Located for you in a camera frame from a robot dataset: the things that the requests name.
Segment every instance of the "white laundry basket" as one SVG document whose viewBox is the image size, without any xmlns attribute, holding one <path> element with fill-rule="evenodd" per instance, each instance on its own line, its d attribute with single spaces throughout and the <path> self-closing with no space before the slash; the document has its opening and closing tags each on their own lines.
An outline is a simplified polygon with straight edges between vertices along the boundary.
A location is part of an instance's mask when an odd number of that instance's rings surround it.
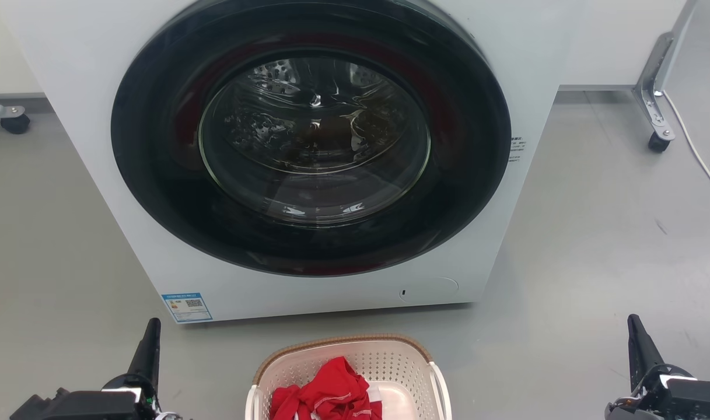
<svg viewBox="0 0 710 420">
<path fill-rule="evenodd" d="M 383 400 L 383 420 L 452 420 L 443 374 L 430 354 L 402 335 L 357 335 L 289 346 L 259 367 L 246 399 L 246 420 L 270 420 L 272 393 L 303 386 L 321 366 L 344 356 Z"/>
</svg>

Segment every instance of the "gray floor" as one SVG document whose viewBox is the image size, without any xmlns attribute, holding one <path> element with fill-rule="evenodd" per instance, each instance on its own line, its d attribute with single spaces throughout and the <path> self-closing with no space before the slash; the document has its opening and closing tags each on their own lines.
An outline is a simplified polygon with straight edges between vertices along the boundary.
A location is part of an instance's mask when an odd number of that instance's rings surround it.
<svg viewBox="0 0 710 420">
<path fill-rule="evenodd" d="M 669 91 L 710 159 L 710 53 L 694 51 L 710 1 L 699 7 Z M 648 152 L 628 93 L 560 93 L 482 303 L 184 327 L 56 116 L 30 111 L 29 134 L 0 130 L 0 418 L 122 373 L 152 316 L 163 407 L 187 418 L 242 418 L 267 355 L 351 333 L 422 341 L 457 419 L 602 418 L 629 389 L 630 313 L 668 362 L 710 380 L 710 184 L 683 138 Z"/>
</svg>

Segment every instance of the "basket rim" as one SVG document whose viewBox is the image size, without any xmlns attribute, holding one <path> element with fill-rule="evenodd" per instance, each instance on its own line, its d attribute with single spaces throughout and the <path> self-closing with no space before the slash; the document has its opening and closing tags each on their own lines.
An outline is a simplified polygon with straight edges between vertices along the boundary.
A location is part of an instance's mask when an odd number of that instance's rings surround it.
<svg viewBox="0 0 710 420">
<path fill-rule="evenodd" d="M 419 354 L 422 355 L 422 357 L 425 358 L 425 361 L 427 363 L 432 362 L 432 356 L 430 356 L 430 353 L 422 346 L 419 341 L 411 338 L 411 337 L 406 337 L 406 335 L 400 335 L 400 334 L 366 334 L 366 335 L 345 335 L 344 337 L 331 337 L 331 338 L 323 338 L 321 340 L 314 340 L 314 341 L 308 341 L 305 343 L 300 343 L 298 345 L 291 345 L 291 346 L 286 346 L 286 348 L 282 348 L 280 350 L 275 351 L 272 353 L 271 356 L 267 357 L 267 359 L 259 366 L 259 369 L 256 370 L 256 375 L 254 375 L 254 382 L 253 385 L 258 386 L 259 382 L 261 381 L 261 377 L 264 375 L 264 372 L 269 368 L 269 366 L 279 359 L 282 356 L 285 356 L 287 354 L 291 353 L 296 353 L 298 351 L 304 351 L 304 350 L 309 350 L 312 348 L 317 348 L 317 347 L 323 347 L 326 345 L 338 345 L 338 344 L 344 344 L 344 343 L 352 343 L 352 342 L 357 342 L 357 341 L 399 341 L 402 343 L 405 343 L 407 345 L 411 345 L 415 350 L 419 352 Z"/>
</svg>

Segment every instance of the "label sticker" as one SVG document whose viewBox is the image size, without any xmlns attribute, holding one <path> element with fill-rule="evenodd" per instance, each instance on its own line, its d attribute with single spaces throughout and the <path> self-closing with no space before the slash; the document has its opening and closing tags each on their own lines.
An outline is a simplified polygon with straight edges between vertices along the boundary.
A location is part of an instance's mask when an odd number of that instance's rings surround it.
<svg viewBox="0 0 710 420">
<path fill-rule="evenodd" d="M 526 150 L 526 142 L 523 141 L 522 136 L 514 136 L 510 143 L 510 159 L 509 163 L 518 162 L 520 160 L 523 151 Z"/>
<path fill-rule="evenodd" d="M 212 321 L 212 315 L 201 293 L 163 295 L 163 300 L 176 322 Z"/>
</svg>

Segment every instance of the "white washing machine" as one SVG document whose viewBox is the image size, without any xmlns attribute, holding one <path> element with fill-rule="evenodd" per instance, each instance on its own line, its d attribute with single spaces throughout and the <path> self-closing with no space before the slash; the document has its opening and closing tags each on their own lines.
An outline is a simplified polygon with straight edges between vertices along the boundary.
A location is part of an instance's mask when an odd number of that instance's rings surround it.
<svg viewBox="0 0 710 420">
<path fill-rule="evenodd" d="M 583 5 L 2 8 L 155 289 L 192 323 L 478 300 Z"/>
</svg>

